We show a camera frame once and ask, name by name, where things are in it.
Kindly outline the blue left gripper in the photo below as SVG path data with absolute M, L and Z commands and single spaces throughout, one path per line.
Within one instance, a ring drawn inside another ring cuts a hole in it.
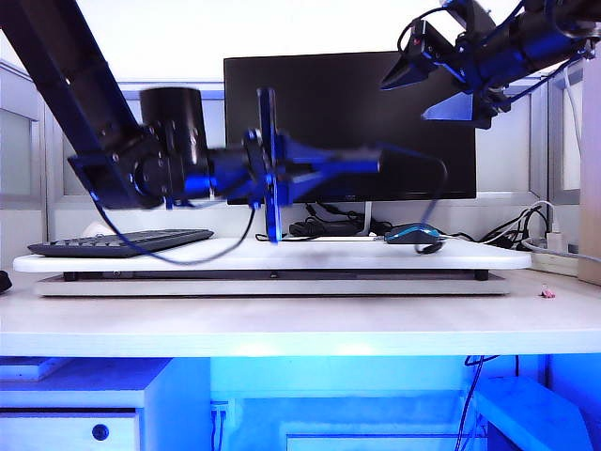
M 257 90 L 259 127 L 247 130 L 241 144 L 208 152 L 211 187 L 216 197 L 244 200 L 265 214 L 268 240 L 283 237 L 278 204 L 276 163 L 275 92 Z M 345 174 L 376 173 L 380 148 L 314 148 L 280 135 L 281 159 L 285 163 L 285 206 L 292 205 L 318 185 Z

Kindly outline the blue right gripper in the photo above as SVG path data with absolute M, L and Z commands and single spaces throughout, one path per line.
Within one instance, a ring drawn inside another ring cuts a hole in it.
M 382 90 L 411 86 L 436 69 L 452 75 L 453 94 L 428 107 L 423 120 L 440 120 L 487 130 L 492 118 L 511 107 L 503 89 L 511 82 L 514 17 L 499 25 L 460 20 L 464 32 L 451 43 L 426 19 L 412 21 L 412 55 L 402 54 L 381 81 Z

